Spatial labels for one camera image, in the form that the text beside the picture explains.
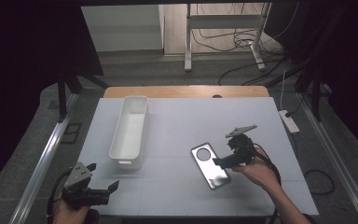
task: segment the white rectangular container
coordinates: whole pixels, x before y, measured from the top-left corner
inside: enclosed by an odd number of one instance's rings
[[[147,97],[127,96],[110,147],[109,156],[121,169],[139,169],[144,162]]]

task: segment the person's right hand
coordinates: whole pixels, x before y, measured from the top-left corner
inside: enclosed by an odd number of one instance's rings
[[[267,158],[266,153],[260,147],[257,147],[256,151]],[[280,186],[274,172],[257,156],[254,157],[249,165],[233,167],[232,170],[244,174],[249,180],[263,188],[265,191]]]

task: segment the white power strip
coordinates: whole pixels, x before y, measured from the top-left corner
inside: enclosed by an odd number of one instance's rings
[[[286,110],[279,111],[279,114],[281,115],[281,119],[283,120],[284,126],[286,126],[287,130],[289,130],[290,133],[298,133],[300,130],[298,129],[297,125],[295,124],[295,121],[289,117],[287,118],[285,114],[287,113]]]

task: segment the power strip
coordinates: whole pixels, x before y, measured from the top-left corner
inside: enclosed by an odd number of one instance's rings
[[[287,110],[279,111],[279,115],[281,115],[281,119],[283,120],[284,126],[286,126],[287,130],[289,130],[289,133],[298,133],[300,130],[295,124],[295,121],[291,117],[287,118],[285,116],[286,113]]]

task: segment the white wall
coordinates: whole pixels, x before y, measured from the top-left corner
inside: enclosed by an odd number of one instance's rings
[[[97,51],[162,49],[158,6],[82,7]]]

